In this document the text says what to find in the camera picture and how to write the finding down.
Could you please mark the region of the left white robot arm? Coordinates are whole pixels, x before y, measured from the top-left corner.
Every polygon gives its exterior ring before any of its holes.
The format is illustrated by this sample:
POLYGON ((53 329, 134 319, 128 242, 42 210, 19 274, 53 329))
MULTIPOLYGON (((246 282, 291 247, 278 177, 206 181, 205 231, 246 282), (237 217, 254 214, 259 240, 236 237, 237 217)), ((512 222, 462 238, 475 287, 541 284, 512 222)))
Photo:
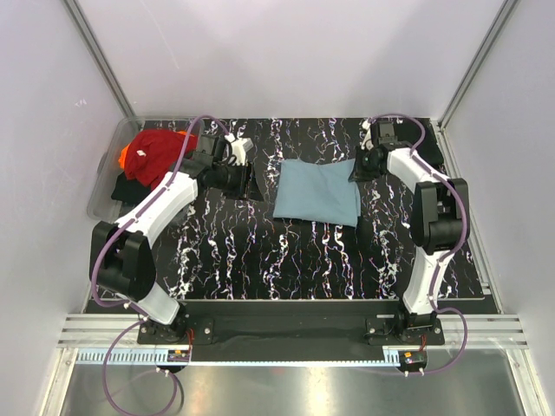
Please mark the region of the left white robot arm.
POLYGON ((123 304, 157 322, 157 333, 165 341, 181 341, 187 331, 185 310, 157 282, 153 245, 202 191, 216 189, 234 200, 262 200, 253 164, 247 159, 252 148, 251 139, 231 133, 204 136, 128 214, 113 223, 99 222, 91 238, 93 288, 113 292, 123 304))

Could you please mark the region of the blue t-shirt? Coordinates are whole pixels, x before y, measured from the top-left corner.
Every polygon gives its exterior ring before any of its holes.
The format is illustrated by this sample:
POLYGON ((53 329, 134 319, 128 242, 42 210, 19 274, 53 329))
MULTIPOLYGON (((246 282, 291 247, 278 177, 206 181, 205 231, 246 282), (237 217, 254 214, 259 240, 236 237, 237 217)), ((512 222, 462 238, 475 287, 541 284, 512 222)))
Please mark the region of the blue t-shirt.
POLYGON ((286 159, 280 167, 273 217, 355 227, 361 196, 349 180, 353 159, 313 164, 286 159))

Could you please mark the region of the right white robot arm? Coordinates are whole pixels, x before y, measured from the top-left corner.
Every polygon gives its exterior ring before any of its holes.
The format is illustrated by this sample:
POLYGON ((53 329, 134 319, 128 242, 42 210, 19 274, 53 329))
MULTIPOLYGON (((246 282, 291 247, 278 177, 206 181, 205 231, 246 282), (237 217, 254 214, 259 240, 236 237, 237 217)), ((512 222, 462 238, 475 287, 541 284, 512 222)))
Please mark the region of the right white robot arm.
POLYGON ((391 114, 362 123, 364 138, 356 148, 351 182, 368 182, 386 174, 397 177, 412 193, 410 236, 416 246, 413 270, 400 306, 385 324, 384 334, 413 343, 438 328, 437 298, 444 274, 470 231, 468 185, 432 167, 417 151, 426 136, 410 144, 395 133, 391 114))

